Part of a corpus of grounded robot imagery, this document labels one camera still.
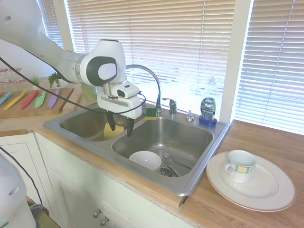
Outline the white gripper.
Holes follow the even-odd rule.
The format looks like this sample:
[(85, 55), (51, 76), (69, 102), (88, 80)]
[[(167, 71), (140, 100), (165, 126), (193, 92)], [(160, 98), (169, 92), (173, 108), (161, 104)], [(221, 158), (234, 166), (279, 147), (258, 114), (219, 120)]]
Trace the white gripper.
[(111, 99), (105, 94), (97, 95), (97, 103), (100, 108), (106, 111), (107, 121), (112, 131), (115, 131), (116, 125), (114, 121), (113, 113), (120, 113), (121, 115), (127, 117), (127, 137), (131, 137), (134, 127), (134, 119), (137, 119), (142, 115), (141, 101), (137, 95), (131, 98), (116, 98)]

